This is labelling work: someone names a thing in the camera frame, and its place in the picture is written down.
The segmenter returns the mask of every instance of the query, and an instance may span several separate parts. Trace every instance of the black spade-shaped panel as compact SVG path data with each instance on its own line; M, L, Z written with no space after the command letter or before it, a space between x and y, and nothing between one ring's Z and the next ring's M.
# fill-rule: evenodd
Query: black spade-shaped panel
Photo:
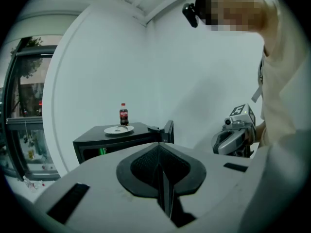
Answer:
M166 215L181 227L195 218L184 213L179 196L195 193L206 177L204 165L174 148L154 143L117 166L120 184L134 196L157 198Z

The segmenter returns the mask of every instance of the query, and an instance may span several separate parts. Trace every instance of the bottle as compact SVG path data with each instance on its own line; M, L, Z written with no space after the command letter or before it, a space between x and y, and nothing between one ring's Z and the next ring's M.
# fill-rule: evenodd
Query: bottle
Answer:
M120 124L121 125L128 125L128 111L125 107L125 103L121 104L121 109L120 109Z

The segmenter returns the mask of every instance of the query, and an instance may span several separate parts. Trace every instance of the window frame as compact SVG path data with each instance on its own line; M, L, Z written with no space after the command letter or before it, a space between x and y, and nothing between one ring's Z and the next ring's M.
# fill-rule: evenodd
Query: window frame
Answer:
M32 172L28 166L27 162L23 156L22 149L18 141L18 130L25 129L25 123L27 124L28 129L33 130L43 130L43 121L41 116L31 116L31 117L16 117L11 118L12 113L12 96L13 96L13 87L15 81L15 72L18 68L16 65L17 59L36 56L36 55L53 55L56 49L56 45L50 46L38 46L38 47L26 47L27 43L31 37L23 38L20 40L19 44L16 47L13 57L9 64L4 86L2 92L2 113L1 113L1 124L3 128L3 137L4 142L9 153L10 160L15 169L15 173L12 173L12 170L6 167L2 167L5 174L13 177L17 177L21 181L23 176L26 176L30 180L42 180L42 181L54 181L60 178L59 174L56 171L35 173Z

